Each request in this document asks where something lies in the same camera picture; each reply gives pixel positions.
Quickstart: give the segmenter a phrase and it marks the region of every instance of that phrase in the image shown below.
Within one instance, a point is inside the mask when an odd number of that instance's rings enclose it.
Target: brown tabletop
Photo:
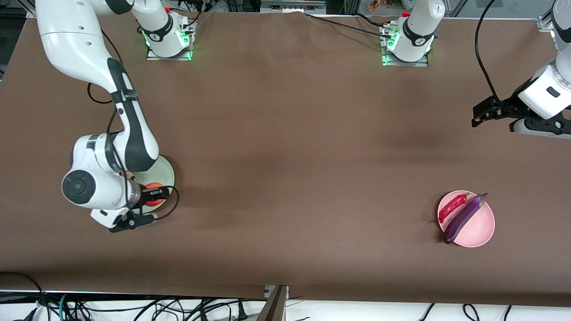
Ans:
[[[477,21],[442,21],[428,68],[382,66],[378,37],[299,13],[214,14],[191,62],[146,61],[132,16],[101,23],[180,206],[111,234],[64,199],[75,140],[104,132],[112,106],[48,63],[29,19],[0,85],[2,270],[48,290],[260,297],[269,283],[305,299],[571,305],[571,145],[508,120],[471,128],[490,95]],[[502,98],[556,54],[514,20],[485,21],[480,52]],[[437,241],[452,190],[489,193],[486,245]]]

